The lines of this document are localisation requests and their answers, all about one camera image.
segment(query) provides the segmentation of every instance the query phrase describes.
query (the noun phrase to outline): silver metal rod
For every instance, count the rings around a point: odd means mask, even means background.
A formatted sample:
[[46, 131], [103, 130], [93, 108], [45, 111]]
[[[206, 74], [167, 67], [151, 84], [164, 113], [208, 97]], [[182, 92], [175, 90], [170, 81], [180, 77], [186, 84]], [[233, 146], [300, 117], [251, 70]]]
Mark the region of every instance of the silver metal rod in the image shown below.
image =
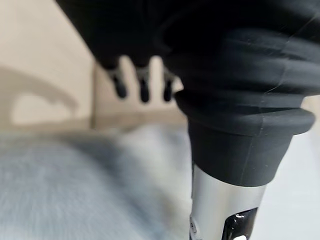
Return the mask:
[[259, 207], [266, 186], [231, 185], [206, 174], [196, 165], [193, 171], [192, 240], [222, 240], [228, 217]]

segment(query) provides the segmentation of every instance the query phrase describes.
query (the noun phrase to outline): beige wall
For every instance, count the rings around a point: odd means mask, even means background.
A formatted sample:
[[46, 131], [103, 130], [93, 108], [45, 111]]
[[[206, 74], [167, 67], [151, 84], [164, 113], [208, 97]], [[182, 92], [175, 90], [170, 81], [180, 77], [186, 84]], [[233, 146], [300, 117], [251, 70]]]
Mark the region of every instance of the beige wall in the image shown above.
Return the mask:
[[86, 129], [93, 58], [53, 0], [0, 1], [0, 130]]

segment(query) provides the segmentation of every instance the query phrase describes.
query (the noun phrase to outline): gray fabric surface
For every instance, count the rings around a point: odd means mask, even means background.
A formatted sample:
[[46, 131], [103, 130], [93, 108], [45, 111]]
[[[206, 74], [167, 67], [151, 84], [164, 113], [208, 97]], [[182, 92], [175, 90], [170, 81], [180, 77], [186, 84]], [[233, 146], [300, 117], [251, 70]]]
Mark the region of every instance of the gray fabric surface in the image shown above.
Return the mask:
[[0, 240], [188, 239], [189, 154], [162, 126], [2, 133]]

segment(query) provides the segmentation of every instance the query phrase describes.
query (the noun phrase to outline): black rubber sleeve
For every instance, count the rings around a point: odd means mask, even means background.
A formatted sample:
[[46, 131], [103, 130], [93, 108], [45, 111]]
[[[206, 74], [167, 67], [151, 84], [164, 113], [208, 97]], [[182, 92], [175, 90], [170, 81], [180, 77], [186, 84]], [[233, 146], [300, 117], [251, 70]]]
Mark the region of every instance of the black rubber sleeve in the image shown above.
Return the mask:
[[[167, 30], [177, 50], [165, 63], [183, 82], [176, 101], [188, 116], [193, 162], [223, 182], [262, 186], [274, 178], [293, 135], [315, 120], [301, 103], [320, 93], [320, 1], [224, 4], [220, 12], [207, 5], [177, 20]], [[179, 46], [172, 34], [186, 37], [185, 20], [208, 11], [215, 24], [202, 21], [214, 34]]]

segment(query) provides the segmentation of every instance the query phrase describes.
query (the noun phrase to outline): black rubber tip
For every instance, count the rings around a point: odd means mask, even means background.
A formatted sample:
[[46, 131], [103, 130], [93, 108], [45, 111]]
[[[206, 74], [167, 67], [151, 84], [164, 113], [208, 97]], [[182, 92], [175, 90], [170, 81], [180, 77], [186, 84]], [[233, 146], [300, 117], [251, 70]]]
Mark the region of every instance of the black rubber tip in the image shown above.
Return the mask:
[[113, 77], [113, 83], [114, 83], [115, 92], [118, 95], [118, 97], [121, 99], [125, 99], [128, 95], [125, 84], [116, 76]]
[[172, 99], [172, 81], [166, 81], [163, 90], [163, 99], [165, 102], [170, 102]]
[[150, 100], [149, 86], [145, 79], [140, 80], [140, 99], [143, 103]]

